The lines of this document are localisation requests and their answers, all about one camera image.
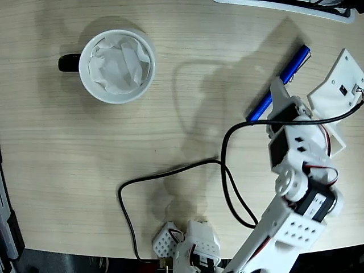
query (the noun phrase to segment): wood grain surface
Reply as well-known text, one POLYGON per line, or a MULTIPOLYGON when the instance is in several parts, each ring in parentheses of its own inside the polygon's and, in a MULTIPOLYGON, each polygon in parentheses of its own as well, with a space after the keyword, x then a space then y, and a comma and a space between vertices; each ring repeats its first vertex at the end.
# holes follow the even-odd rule
MULTIPOLYGON (((212 0, 5 0, 0 9, 0 145, 12 205, 31 249, 134 257, 118 186, 172 165, 218 155, 271 79, 305 43, 313 56, 288 90, 306 101, 342 48, 364 65, 364 16, 354 24, 212 0), (157 74, 140 99, 97 101, 57 60, 98 33, 143 30, 155 43, 157 74)), ((345 208, 328 219, 313 250, 364 243, 364 110, 341 124, 347 149, 334 158, 345 208)), ((274 196, 264 126, 243 129, 228 165, 260 218, 274 196)), ((251 230, 230 214, 218 166, 132 185, 127 210, 142 258, 167 220, 208 220, 222 257, 251 230)), ((234 203, 244 219, 247 214, 234 203)))

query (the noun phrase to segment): tissue paper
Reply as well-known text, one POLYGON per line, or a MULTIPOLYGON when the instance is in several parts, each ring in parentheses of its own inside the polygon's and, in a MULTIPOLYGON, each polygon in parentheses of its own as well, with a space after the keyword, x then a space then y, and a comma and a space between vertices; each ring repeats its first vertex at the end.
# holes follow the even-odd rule
POLYGON ((127 94, 140 87, 150 70, 144 46, 127 35, 102 39, 93 48, 89 62, 91 79, 111 94, 127 94))

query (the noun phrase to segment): blue marker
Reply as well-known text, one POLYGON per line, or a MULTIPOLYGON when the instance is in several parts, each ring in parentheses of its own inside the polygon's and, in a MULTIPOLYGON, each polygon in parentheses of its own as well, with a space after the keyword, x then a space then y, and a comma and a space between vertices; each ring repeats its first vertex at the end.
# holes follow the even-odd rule
MULTIPOLYGON (((298 69, 305 62, 307 55, 310 53, 310 49, 303 45, 293 59, 289 62, 285 70, 280 74, 280 79, 284 84, 287 84, 289 80, 294 76, 294 74, 298 71, 298 69)), ((257 121, 265 110, 272 103, 272 95, 270 90, 264 95, 262 100, 258 103, 258 105, 254 108, 254 110, 246 117, 247 121, 257 121)))

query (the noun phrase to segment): black wire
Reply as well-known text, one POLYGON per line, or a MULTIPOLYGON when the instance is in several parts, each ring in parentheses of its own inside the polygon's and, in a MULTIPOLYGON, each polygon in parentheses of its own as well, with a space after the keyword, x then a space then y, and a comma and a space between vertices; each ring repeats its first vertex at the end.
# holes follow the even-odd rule
POLYGON ((293 1, 292 0, 275 0, 273 2, 278 2, 278 3, 282 3, 282 4, 286 4, 286 5, 295 5, 295 6, 299 6, 299 7, 306 7, 309 9, 317 9, 317 10, 325 10, 325 9, 337 9, 337 8, 342 8, 342 9, 354 9, 356 7, 356 5, 352 4, 345 4, 345 1, 342 1, 338 4, 334 4, 334 5, 319 5, 321 2, 317 1, 315 3, 309 3, 309 2, 303 2, 303 1, 293 1))
POLYGON ((224 139, 222 141, 222 147, 221 147, 221 183, 222 183, 222 190, 224 191, 225 200, 227 203, 227 206, 229 207, 231 213, 235 217, 238 222, 244 226, 246 226, 246 222, 240 218, 238 213, 235 211, 233 204, 231 203, 229 192, 228 192, 228 185, 226 183, 226 174, 225 174, 225 168, 226 168, 226 151, 228 149, 228 143, 231 135, 247 126, 253 126, 253 125, 320 125, 325 123, 331 123, 335 121, 340 121, 344 118, 347 118, 348 116, 354 114, 359 108, 364 104, 364 100, 362 100, 360 103, 355 105, 350 111, 343 115, 339 115, 338 117, 334 118, 328 118, 328 119, 321 119, 318 121, 273 121, 273 120, 260 120, 260 121, 246 121, 239 124, 234 125, 231 127, 225 134, 224 139))
MULTIPOLYGON (((166 177, 166 176, 176 175, 177 173, 184 172, 184 171, 187 171, 189 169, 196 168, 196 167, 206 165, 206 164, 211 164, 211 163, 216 163, 216 164, 221 165, 221 162, 219 160, 217 160, 217 159, 206 159, 206 160, 202 160, 202 161, 199 161, 199 162, 189 164, 187 166, 184 166, 184 167, 181 167, 181 168, 178 168, 178 169, 174 168, 174 169, 172 169, 170 171, 166 171, 166 172, 163 172, 163 173, 157 173, 155 175, 150 175, 150 176, 145 176, 145 177, 140 177, 140 178, 137 178, 137 179, 133 179, 133 180, 130 180, 128 182, 125 182, 124 184, 122 184, 119 187, 119 189, 118 189, 118 198, 119 198, 120 207, 121 207, 121 209, 122 209, 122 211, 124 213, 125 219, 126 219, 127 224, 129 226, 131 239, 133 241, 134 254, 135 254, 138 261, 143 262, 143 263, 150 263, 147 260, 141 259, 140 256, 139 256, 135 231, 134 231, 133 225, 131 223, 130 217, 129 217, 127 211, 126 211, 126 208, 125 208, 125 205, 124 205, 124 202, 123 202, 123 199, 122 199, 121 192, 122 192, 123 188, 125 188, 128 185, 138 183, 138 182, 155 180, 155 179, 163 178, 163 177, 166 177)), ((237 188, 237 186, 236 186, 236 184, 234 182, 233 175, 231 174, 231 172, 230 172, 230 170, 228 169, 227 166, 225 166, 224 171, 226 171, 226 173, 227 173, 227 175, 228 175, 228 177, 230 179, 231 185, 233 186, 234 192, 237 195, 237 197, 238 197, 239 201, 241 202, 242 206, 246 209, 246 211, 248 212, 250 217, 253 219, 254 223, 258 224, 258 220, 254 216, 254 213, 251 211, 251 209, 247 206, 247 204, 244 202, 243 198, 241 197, 241 195, 240 195, 240 193, 238 191, 238 188, 237 188)), ((247 226, 247 228, 255 228, 255 225, 248 224, 244 220, 242 220, 242 221, 247 226)))

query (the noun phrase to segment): mug handle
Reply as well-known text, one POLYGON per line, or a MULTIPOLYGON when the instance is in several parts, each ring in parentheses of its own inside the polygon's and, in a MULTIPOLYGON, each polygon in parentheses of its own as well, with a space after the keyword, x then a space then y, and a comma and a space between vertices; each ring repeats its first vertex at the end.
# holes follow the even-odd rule
POLYGON ((62 72, 78 72, 81 54, 66 54, 58 59, 58 69, 62 72))

